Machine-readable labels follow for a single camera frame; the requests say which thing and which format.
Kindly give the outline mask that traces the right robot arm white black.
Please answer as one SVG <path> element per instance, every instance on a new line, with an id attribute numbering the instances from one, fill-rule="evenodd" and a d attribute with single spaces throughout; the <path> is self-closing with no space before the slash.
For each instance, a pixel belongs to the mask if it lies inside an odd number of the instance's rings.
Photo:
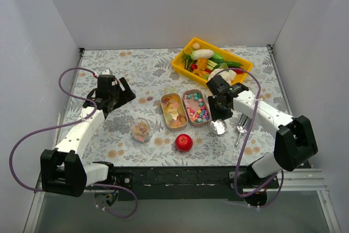
<path id="1" fill-rule="evenodd" d="M 242 83 L 230 86 L 220 75 L 207 82 L 212 95 L 208 97 L 214 121 L 226 120 L 238 111 L 263 127 L 275 139 L 274 151 L 252 162 L 238 175 L 239 186 L 261 187 L 271 175 L 293 171 L 318 153 L 311 122 L 305 116 L 293 117 L 263 101 Z"/>

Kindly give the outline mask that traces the beige tray gummy candies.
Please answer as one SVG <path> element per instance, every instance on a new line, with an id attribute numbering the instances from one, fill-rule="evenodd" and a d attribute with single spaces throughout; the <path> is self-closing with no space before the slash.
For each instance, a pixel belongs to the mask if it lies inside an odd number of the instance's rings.
<path id="1" fill-rule="evenodd" d="M 176 93 L 169 93 L 162 96 L 160 100 L 165 124 L 171 131 L 181 130 L 188 124 L 180 96 Z"/>

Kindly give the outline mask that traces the metal scoop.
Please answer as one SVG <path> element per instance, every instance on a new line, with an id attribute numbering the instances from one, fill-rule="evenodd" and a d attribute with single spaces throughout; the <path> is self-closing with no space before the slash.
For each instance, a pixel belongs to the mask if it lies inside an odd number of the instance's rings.
<path id="1" fill-rule="evenodd" d="M 248 129 L 251 126 L 251 118 L 249 118 L 247 115 L 242 114 L 238 123 L 237 123 L 237 132 L 238 132 L 238 139 L 235 144 L 235 147 L 238 147 L 239 141 L 243 134 L 245 134 Z"/>

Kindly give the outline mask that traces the pink tray colourful candies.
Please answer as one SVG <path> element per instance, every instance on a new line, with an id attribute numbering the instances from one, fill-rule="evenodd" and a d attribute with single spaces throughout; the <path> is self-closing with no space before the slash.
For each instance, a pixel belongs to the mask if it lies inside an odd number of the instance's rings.
<path id="1" fill-rule="evenodd" d="M 185 91 L 182 102 L 186 109 L 188 122 L 194 127 L 205 126 L 212 119 L 204 94 L 198 89 Z"/>

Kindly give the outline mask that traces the clear glass jar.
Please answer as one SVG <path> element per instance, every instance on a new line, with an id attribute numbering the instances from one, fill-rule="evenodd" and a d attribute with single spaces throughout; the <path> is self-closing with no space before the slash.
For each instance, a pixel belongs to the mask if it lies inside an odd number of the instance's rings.
<path id="1" fill-rule="evenodd" d="M 152 137 L 151 125 L 145 118 L 136 118 L 131 124 L 131 134 L 138 143 L 146 143 Z"/>

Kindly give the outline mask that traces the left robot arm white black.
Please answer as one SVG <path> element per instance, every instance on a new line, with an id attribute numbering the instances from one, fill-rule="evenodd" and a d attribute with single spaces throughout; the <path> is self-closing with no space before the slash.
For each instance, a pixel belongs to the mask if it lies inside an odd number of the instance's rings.
<path id="1" fill-rule="evenodd" d="M 134 100 L 135 93 L 125 78 L 103 74 L 97 87 L 90 91 L 81 109 L 81 122 L 73 125 L 67 135 L 53 149 L 40 156 L 43 191 L 79 197 L 85 188 L 98 183 L 111 189 L 116 176 L 108 162 L 83 165 L 81 159 L 96 130 L 115 109 Z"/>

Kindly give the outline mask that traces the silver jar lid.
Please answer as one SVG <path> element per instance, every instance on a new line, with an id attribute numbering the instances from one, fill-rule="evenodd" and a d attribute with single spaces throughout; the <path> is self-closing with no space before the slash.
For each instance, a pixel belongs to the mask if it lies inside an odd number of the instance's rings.
<path id="1" fill-rule="evenodd" d="M 210 121 L 208 124 L 209 131 L 214 135 L 223 135 L 226 132 L 227 125 L 223 120 Z"/>

